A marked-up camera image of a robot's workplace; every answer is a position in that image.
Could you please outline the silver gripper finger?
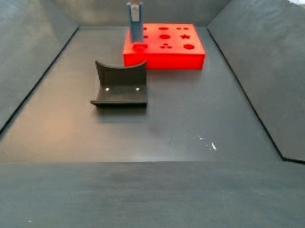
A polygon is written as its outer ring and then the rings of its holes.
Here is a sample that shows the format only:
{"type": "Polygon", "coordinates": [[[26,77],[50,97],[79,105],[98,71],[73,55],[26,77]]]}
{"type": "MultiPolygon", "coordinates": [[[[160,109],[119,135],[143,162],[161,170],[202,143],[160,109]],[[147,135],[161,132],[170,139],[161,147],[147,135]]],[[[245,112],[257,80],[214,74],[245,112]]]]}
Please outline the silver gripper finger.
{"type": "Polygon", "coordinates": [[[139,0],[131,0],[131,21],[139,21],[139,0]]]}

